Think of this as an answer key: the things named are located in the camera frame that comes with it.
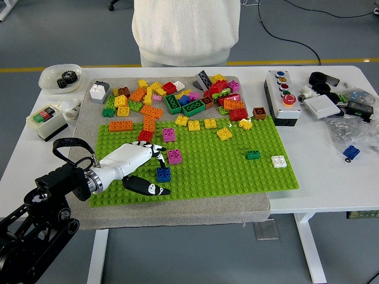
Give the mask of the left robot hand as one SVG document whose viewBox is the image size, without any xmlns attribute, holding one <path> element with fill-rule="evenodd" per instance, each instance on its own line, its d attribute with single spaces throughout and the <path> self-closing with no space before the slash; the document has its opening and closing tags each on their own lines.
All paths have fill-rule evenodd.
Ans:
<svg viewBox="0 0 379 284">
<path fill-rule="evenodd" d="M 152 157 L 159 160 L 165 168 L 162 152 L 166 148 L 146 141 L 135 141 L 123 144 L 99 161 L 98 167 L 86 172 L 90 192 L 99 194 L 105 191 L 114 180 L 122 180 L 124 188 L 146 196 L 169 195 L 171 191 L 155 185 L 146 179 L 133 176 L 132 173 Z"/>
</svg>

